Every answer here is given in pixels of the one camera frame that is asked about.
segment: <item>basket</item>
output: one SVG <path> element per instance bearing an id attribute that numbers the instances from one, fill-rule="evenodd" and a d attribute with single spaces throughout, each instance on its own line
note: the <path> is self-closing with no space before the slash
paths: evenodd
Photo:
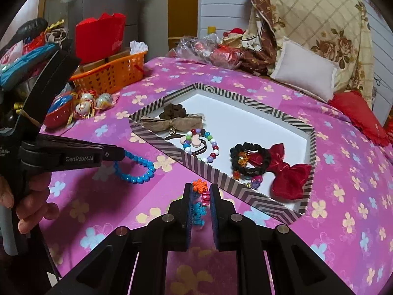
<path id="1" fill-rule="evenodd" d="M 48 129 L 57 129 L 60 126 L 66 125 L 72 112 L 73 101 L 68 101 L 57 110 L 46 115 L 44 124 Z"/>
<path id="2" fill-rule="evenodd" d="M 94 90 L 98 95 L 115 93 L 143 78 L 146 52 L 128 55 L 70 78 L 78 91 Z"/>

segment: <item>multicolored beaded bracelet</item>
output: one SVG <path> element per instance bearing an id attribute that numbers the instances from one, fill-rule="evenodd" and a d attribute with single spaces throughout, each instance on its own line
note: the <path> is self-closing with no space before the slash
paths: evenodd
<path id="1" fill-rule="evenodd" d="M 115 161 L 113 167 L 115 168 L 115 174 L 117 176 L 119 176 L 122 180 L 127 181 L 129 183 L 133 183 L 133 184 L 143 184 L 144 182 L 148 182 L 150 181 L 150 179 L 152 177 L 154 177 L 154 172 L 156 171 L 153 162 L 150 162 L 149 160 L 146 160 L 145 158 L 141 157 L 141 156 L 136 156 L 130 152 L 125 151 L 125 156 L 128 157 L 130 160 L 133 160 L 141 165 L 143 165 L 144 167 L 147 167 L 148 170 L 145 174 L 143 174 L 142 176 L 131 176 L 129 174 L 125 174 L 123 172 L 121 172 L 121 169 L 119 167 L 119 162 Z"/>
<path id="2" fill-rule="evenodd" d="M 184 150 L 187 153 L 190 153 L 191 143 L 196 148 L 200 146 L 200 144 L 198 145 L 198 142 L 193 139 L 193 137 L 195 137 L 196 135 L 198 135 L 197 140 L 199 140 L 200 135 L 204 136 L 210 142 L 211 147 L 213 148 L 213 153 L 211 153 L 210 156 L 208 156 L 207 158 L 204 157 L 198 159 L 202 160 L 205 163 L 213 163 L 213 160 L 215 160 L 215 158 L 220 154 L 220 151 L 216 140 L 213 138 L 213 136 L 210 135 L 210 132 L 206 132 L 205 129 L 192 129 L 191 131 L 188 131 L 183 145 Z"/>

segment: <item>finger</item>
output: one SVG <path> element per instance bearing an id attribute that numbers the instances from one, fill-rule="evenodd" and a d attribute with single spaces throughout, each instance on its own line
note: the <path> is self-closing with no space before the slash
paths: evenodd
<path id="1" fill-rule="evenodd" d="M 20 220 L 31 216 L 43 205 L 46 205 L 46 200 L 50 194 L 49 188 L 43 191 L 32 191 L 28 196 L 20 201 L 16 207 L 16 215 Z"/>
<path id="2" fill-rule="evenodd" d="M 57 204 L 55 203 L 47 203 L 48 205 L 48 210 L 46 211 L 46 214 L 44 215 L 44 218 L 46 220 L 55 220 L 59 217 L 60 215 L 60 210 L 58 209 Z"/>
<path id="3" fill-rule="evenodd" d="M 14 206 L 14 197 L 6 179 L 0 175 L 0 204 L 6 208 Z"/>
<path id="4" fill-rule="evenodd" d="M 32 176 L 29 179 L 29 189 L 32 191 L 43 191 L 49 186 L 51 179 L 52 173 L 42 173 Z"/>
<path id="5" fill-rule="evenodd" d="M 47 210 L 48 210 L 48 205 L 45 203 L 34 214 L 30 215 L 24 220 L 20 220 L 18 223 L 18 229 L 20 233 L 27 234 L 28 232 L 30 232 L 32 228 L 36 226 L 40 222 L 40 220 L 42 220 Z"/>

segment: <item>orange plastic basket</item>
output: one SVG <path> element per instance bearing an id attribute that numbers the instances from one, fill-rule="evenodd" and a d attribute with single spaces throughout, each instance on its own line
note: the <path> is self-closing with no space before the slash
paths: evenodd
<path id="1" fill-rule="evenodd" d="M 123 87 L 142 80 L 146 52 L 128 55 L 93 70 L 70 78 L 78 91 L 93 89 L 98 95 L 115 93 Z"/>

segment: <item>purple floral bedsheet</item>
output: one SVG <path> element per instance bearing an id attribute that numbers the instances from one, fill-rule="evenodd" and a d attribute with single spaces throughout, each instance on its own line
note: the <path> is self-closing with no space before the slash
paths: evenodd
<path id="1" fill-rule="evenodd" d="M 41 227 L 63 275 L 116 227 L 134 229 L 166 213 L 170 202 L 181 197 L 184 183 L 198 179 L 131 133 L 127 117 L 166 94 L 202 82 L 252 97 L 314 126 L 318 158 L 313 192 L 306 214 L 291 229 L 356 294 L 380 291 L 393 271 L 391 145 L 374 146 L 331 106 L 267 79 L 167 58 L 152 60 L 145 69 L 150 76 L 119 92 L 115 107 L 57 132 L 122 146 L 154 161 L 157 169 L 142 185 L 119 180 L 109 162 L 99 169 L 52 175 L 49 201 L 59 205 L 61 215 L 56 221 L 43 220 Z M 134 176 L 145 172 L 127 160 L 120 166 Z M 222 195 L 257 224 L 279 224 L 230 194 Z M 189 251 L 169 254 L 166 294 L 235 295 L 236 279 L 235 253 L 215 249 L 208 212 L 206 225 L 192 230 Z"/>

